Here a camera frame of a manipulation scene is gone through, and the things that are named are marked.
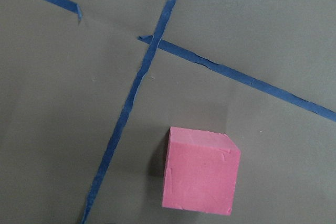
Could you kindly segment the red foam block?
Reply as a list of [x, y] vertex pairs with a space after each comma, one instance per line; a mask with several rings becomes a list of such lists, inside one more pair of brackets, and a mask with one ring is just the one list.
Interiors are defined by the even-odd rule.
[[240, 156], [224, 133], [171, 127], [162, 206], [229, 216]]

